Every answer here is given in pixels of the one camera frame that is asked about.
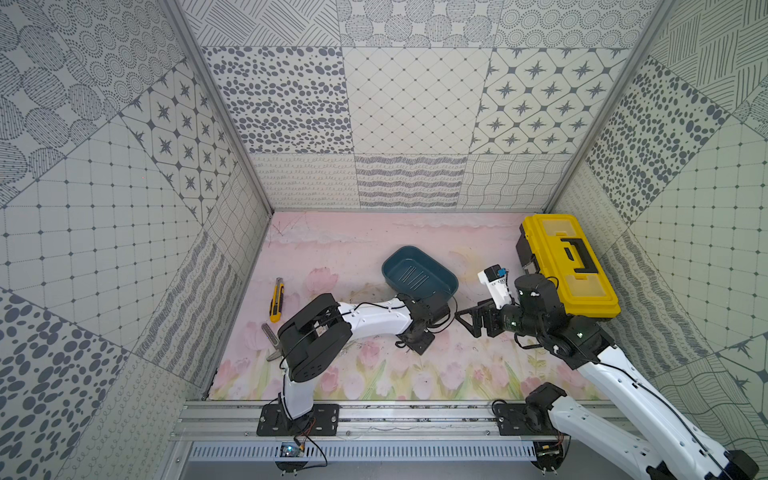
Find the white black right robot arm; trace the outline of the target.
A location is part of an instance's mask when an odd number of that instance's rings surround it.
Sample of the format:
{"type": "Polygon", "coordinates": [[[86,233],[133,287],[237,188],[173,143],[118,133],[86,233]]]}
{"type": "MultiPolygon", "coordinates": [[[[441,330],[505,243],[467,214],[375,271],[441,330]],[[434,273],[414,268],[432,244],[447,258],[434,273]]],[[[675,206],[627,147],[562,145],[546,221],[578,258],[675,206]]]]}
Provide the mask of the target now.
{"type": "Polygon", "coordinates": [[[507,283],[505,270],[487,269],[480,281],[491,297],[455,313],[469,333],[534,338],[532,348],[560,359],[603,393],[637,428],[635,435],[588,411],[550,382],[536,387],[519,412],[491,404],[501,428],[522,421],[534,432],[575,439],[634,479],[754,479],[759,467],[743,450],[727,449],[703,433],[637,371],[593,319],[567,313],[559,282],[541,274],[507,283]]]}

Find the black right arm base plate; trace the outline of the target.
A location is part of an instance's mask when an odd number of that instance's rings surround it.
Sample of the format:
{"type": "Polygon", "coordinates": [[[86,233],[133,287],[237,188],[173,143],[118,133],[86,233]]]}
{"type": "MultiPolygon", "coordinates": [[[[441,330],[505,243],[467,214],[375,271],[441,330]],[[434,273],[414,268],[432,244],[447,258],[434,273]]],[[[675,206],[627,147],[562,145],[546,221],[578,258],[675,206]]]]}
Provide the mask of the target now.
{"type": "Polygon", "coordinates": [[[532,436],[539,433],[535,429],[526,414],[526,405],[508,403],[505,400],[497,400],[491,404],[491,411],[495,417],[499,435],[532,436]]]}

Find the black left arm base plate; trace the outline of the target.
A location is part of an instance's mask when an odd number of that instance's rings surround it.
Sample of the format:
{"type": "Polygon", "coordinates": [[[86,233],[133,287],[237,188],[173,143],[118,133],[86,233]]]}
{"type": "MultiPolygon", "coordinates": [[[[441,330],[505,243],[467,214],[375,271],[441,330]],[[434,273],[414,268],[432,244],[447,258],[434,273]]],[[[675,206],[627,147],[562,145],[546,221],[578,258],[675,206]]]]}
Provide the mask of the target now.
{"type": "Polygon", "coordinates": [[[261,409],[256,435],[259,437],[335,436],[338,428],[340,406],[338,404],[315,404],[312,410],[296,419],[290,419],[285,408],[270,403],[261,409]]]}

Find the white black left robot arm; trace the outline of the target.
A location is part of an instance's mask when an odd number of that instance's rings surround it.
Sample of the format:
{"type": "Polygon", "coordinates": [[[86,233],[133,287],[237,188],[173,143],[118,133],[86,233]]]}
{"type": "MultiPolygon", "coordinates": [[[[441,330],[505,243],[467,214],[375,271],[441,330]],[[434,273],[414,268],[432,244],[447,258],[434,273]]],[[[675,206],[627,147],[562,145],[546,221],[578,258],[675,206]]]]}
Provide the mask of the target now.
{"type": "Polygon", "coordinates": [[[279,400],[291,421],[311,414],[316,380],[350,342],[392,336],[396,345],[423,354],[449,316],[449,297],[414,298],[399,293],[383,302],[349,304],[324,293],[308,303],[277,333],[282,355],[279,400]]]}

